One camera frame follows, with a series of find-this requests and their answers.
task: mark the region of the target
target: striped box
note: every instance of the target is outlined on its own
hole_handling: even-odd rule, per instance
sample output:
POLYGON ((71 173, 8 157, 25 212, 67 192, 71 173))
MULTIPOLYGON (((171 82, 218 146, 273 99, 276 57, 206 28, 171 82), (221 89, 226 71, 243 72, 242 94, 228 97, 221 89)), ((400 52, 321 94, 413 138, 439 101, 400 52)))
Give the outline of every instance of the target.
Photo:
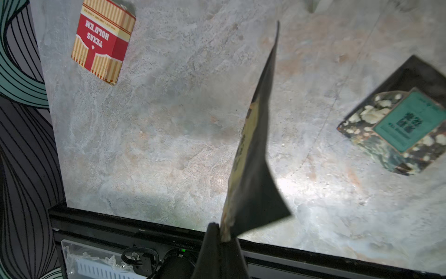
POLYGON ((103 81, 116 84, 135 20, 110 0, 84 0, 72 59, 103 81))

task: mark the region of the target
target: marble surface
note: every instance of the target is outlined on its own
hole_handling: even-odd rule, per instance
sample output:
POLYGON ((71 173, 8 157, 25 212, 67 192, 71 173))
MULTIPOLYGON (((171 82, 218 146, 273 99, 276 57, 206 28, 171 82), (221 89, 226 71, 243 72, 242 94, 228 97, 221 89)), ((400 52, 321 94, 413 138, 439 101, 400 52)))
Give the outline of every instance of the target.
POLYGON ((32 0, 68 206, 205 230, 281 36, 267 160, 294 216, 242 236, 446 274, 446 156, 389 173, 337 124, 410 55, 446 73, 443 0, 133 0, 112 87, 70 58, 82 0, 32 0))

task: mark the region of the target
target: black cable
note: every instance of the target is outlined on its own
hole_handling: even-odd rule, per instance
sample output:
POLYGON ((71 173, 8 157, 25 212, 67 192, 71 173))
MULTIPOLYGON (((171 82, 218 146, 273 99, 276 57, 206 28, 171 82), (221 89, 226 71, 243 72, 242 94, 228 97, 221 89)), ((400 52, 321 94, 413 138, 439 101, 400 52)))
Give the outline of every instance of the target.
POLYGON ((122 252, 121 259, 124 263, 134 265, 134 266, 141 266, 142 260, 136 260, 136 259, 134 260, 131 258, 127 258, 127 256, 125 255, 126 253, 151 254, 154 258, 155 270, 158 267, 159 255, 158 255, 158 252, 155 251, 154 249, 144 248, 144 247, 129 247, 129 248, 125 249, 124 252, 122 252))

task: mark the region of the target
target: wavy line pattern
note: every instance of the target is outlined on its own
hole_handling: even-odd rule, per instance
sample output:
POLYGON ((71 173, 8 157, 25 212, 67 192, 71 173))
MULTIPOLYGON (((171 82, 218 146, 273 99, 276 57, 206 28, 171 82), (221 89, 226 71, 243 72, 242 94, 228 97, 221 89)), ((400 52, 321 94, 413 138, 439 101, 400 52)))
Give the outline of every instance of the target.
POLYGON ((6 54, 29 78, 43 83, 42 67, 29 5, 6 28, 6 54))
POLYGON ((59 279, 59 278, 62 278, 62 270, 60 267, 51 270, 47 274, 43 275, 40 279, 59 279))
POLYGON ((13 278, 40 278, 58 266, 46 210, 64 197, 52 126, 3 99, 0 135, 0 262, 13 278))
POLYGON ((31 35, 34 35, 31 28, 31 17, 25 17, 25 12, 28 11, 29 13, 28 5, 29 0, 2 1, 0 14, 0 32, 2 34, 0 47, 0 95, 28 106, 48 108, 45 84, 43 83, 41 70, 38 65, 40 63, 37 63, 35 55, 33 55, 32 45, 36 47, 37 44, 35 44, 35 37, 31 37, 31 35), (12 37, 7 35, 8 29, 11 30, 12 37), (34 42, 20 45, 20 42, 23 43, 27 40, 25 33, 27 34, 26 36, 29 34, 30 39, 34 40, 34 42), (21 57, 24 58, 23 61, 11 51, 11 47, 14 44, 13 39, 17 39, 15 43, 21 46, 18 51, 21 51, 21 57))

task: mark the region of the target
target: teal label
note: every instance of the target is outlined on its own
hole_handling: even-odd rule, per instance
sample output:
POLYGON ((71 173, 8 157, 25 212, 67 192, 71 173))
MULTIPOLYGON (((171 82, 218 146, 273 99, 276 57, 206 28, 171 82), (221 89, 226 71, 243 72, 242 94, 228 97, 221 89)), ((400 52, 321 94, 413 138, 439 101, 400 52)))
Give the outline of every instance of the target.
POLYGON ((373 130, 403 153, 445 119, 445 109, 415 88, 373 130))

